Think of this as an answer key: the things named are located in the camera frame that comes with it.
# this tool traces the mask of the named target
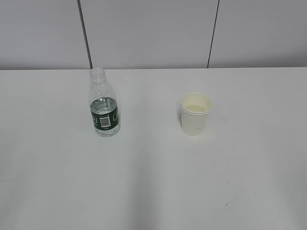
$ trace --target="paper cup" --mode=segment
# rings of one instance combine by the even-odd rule
[[[212,102],[202,93],[190,92],[181,98],[181,127],[189,136],[198,136],[205,128]]]

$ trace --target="cup rim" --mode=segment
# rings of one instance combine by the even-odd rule
[[[207,109],[205,112],[191,112],[191,111],[188,110],[186,107],[184,107],[183,104],[182,104],[182,99],[183,99],[185,96],[189,95],[189,94],[199,94],[199,95],[202,95],[202,96],[208,98],[209,101],[210,101],[210,103],[211,103],[210,108]],[[203,93],[201,93],[201,92],[188,92],[188,93],[184,94],[184,95],[181,97],[180,105],[181,105],[181,108],[182,108],[184,111],[186,111],[187,113],[189,113],[189,114],[192,114],[192,115],[205,115],[205,114],[207,114],[207,113],[209,113],[209,112],[211,111],[211,108],[212,108],[212,100],[211,100],[211,98],[208,97],[206,94],[203,94]]]

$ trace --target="barcode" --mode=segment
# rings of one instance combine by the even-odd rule
[[[108,116],[100,118],[100,124],[102,128],[111,126],[110,118]]]

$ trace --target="plastic water bottle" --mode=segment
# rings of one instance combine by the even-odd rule
[[[114,90],[106,80],[103,68],[91,69],[90,75],[92,83],[89,91],[89,104],[95,130],[102,137],[111,137],[120,129],[120,117]]]

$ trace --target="white wall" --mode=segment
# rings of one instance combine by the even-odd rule
[[[81,0],[93,65],[207,67],[218,0]],[[306,0],[220,0],[210,68],[307,67]],[[77,0],[2,0],[0,69],[88,69]]]
[[[81,0],[94,66],[205,68],[217,0]]]
[[[209,67],[307,67],[306,10],[306,0],[221,0]]]
[[[0,69],[88,69],[76,0],[1,0]]]

